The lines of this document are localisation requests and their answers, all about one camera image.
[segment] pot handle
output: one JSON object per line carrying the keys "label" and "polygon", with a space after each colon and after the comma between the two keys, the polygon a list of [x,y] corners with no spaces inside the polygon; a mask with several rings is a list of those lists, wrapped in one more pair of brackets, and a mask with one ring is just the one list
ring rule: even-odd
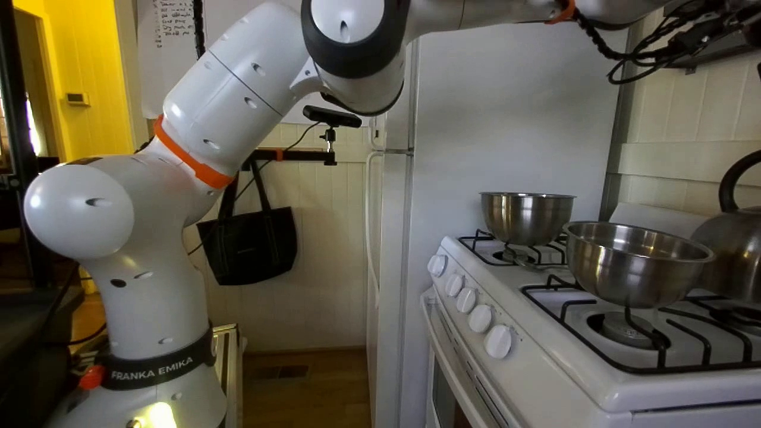
{"label": "pot handle", "polygon": [[753,168],[755,164],[761,164],[761,149],[753,151],[748,157],[742,157],[740,161],[735,161],[731,167],[731,170],[724,174],[721,182],[719,182],[719,207],[721,212],[737,212],[737,201],[735,201],[735,185],[740,181],[740,175]]}

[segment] refrigerator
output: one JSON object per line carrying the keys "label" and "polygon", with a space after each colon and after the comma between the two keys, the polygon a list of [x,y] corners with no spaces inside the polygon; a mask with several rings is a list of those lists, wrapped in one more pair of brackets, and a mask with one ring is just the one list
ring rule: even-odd
{"label": "refrigerator", "polygon": [[[612,47],[627,32],[608,32]],[[370,161],[366,352],[374,425],[421,428],[429,340],[420,294],[442,234],[474,234],[483,190],[575,195],[599,219],[618,87],[575,24],[430,32],[379,119]]]}

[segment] cooking pot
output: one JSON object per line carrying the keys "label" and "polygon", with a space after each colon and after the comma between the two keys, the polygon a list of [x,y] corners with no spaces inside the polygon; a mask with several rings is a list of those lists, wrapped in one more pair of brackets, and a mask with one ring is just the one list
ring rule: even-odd
{"label": "cooking pot", "polygon": [[719,185],[719,217],[701,224],[693,239],[716,251],[706,267],[704,287],[734,299],[761,301],[761,207],[737,208],[735,185],[740,175],[761,161],[761,149],[734,164]]}
{"label": "cooking pot", "polygon": [[568,268],[592,294],[628,305],[674,305],[715,259],[693,239],[628,224],[574,220],[567,229]]}
{"label": "cooking pot", "polygon": [[482,192],[483,220],[496,237],[515,245],[547,245],[568,224],[574,195]]}

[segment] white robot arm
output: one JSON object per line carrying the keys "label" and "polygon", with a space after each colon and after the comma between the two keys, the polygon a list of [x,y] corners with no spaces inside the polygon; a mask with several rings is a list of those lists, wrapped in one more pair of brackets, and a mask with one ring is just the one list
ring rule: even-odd
{"label": "white robot arm", "polygon": [[308,93],[359,111],[402,91],[402,50],[429,30],[554,20],[580,10],[627,26],[667,0],[304,0],[267,1],[232,26],[164,99],[153,143],[131,157],[42,174],[24,208],[33,234],[100,284],[112,359],[52,425],[220,425],[206,284],[181,231],[203,219],[257,143]]}

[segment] hanging bag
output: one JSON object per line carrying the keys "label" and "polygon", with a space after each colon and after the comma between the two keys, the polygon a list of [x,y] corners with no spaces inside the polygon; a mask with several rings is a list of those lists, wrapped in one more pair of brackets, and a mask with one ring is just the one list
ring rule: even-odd
{"label": "hanging bag", "polygon": [[298,232],[290,207],[272,208],[262,170],[251,161],[262,212],[233,213],[238,175],[223,190],[220,219],[197,224],[197,232],[220,284],[251,284],[294,268]]}

